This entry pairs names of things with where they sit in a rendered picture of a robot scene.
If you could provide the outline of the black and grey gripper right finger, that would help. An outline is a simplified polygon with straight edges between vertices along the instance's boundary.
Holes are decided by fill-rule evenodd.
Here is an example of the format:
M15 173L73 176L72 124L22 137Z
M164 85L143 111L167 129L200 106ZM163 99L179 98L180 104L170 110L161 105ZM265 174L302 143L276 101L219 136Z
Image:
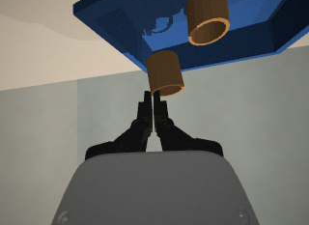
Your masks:
M154 131L160 138L162 151L207 151L223 155L218 142L192 138L174 125L168 117L166 100L160 100L159 90L154 92Z

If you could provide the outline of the bronze bushing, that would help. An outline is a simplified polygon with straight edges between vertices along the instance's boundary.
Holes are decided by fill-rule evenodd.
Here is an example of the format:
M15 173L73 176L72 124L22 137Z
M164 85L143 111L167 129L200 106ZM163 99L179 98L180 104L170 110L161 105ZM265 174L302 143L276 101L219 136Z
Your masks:
M159 90L161 97L168 97L184 89L183 76L177 53L158 51L146 61L151 95Z
M187 0L188 39L205 45L222 38L229 30L228 0Z

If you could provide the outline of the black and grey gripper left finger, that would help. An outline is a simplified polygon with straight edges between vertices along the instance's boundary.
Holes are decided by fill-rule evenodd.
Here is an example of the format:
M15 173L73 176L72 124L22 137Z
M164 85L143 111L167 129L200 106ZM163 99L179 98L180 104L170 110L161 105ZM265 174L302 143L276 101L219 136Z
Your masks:
M148 138L153 132L153 105L150 91L145 91L144 101L138 103L137 119L130 128L113 142L105 142L90 147L85 154L85 160L104 154L145 152Z

